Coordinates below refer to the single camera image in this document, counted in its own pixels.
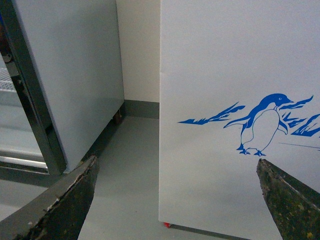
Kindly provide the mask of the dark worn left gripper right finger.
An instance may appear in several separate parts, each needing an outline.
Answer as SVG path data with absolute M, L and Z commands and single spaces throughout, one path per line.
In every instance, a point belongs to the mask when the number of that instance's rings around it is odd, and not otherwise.
M 320 193 L 266 159 L 256 167 L 263 199 L 284 240 L 320 238 Z

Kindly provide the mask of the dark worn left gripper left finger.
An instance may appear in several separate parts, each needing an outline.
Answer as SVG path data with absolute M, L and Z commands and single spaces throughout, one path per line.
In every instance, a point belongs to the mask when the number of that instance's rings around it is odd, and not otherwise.
M 99 160 L 92 155 L 0 222 L 2 240 L 76 240 L 94 199 Z

